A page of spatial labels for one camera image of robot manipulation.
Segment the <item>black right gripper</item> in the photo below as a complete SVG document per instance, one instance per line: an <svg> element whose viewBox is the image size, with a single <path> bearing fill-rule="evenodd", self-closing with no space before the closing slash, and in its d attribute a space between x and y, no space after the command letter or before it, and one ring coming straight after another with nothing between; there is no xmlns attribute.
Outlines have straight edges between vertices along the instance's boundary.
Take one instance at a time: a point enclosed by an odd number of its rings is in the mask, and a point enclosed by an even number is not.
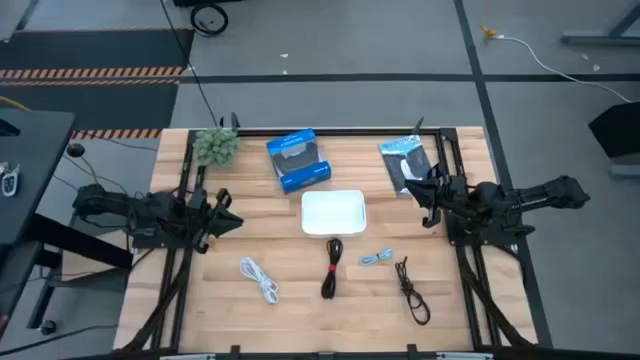
<svg viewBox="0 0 640 360"><path fill-rule="evenodd" d="M422 220L425 228L439 224L443 210L462 218L471 217L466 207L466 178L446 175L441 164L434 165L425 180L406 180L405 187L421 208L429 210L429 215Z"/></svg>

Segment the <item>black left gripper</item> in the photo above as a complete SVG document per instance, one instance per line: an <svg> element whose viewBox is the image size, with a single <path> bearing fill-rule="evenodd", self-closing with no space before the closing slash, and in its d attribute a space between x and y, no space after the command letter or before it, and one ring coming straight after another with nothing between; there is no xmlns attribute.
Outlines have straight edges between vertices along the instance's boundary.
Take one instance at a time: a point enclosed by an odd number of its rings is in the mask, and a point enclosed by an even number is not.
<svg viewBox="0 0 640 360"><path fill-rule="evenodd" d="M219 238L243 225L243 219L228 210L232 197L226 188L219 189L214 206L207 199L208 194L204 188L195 188L188 203L192 244L200 254L207 252L210 236Z"/></svg>

